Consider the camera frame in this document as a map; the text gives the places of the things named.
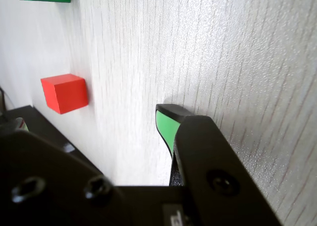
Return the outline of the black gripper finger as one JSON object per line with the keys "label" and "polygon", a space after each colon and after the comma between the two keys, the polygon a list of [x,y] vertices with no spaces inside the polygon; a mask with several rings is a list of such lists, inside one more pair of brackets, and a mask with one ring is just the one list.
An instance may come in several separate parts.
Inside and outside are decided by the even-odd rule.
{"label": "black gripper finger", "polygon": [[176,104],[156,105],[157,130],[202,226],[277,226],[275,213],[215,124]]}
{"label": "black gripper finger", "polygon": [[14,120],[0,127],[3,226],[128,226],[110,181]]}

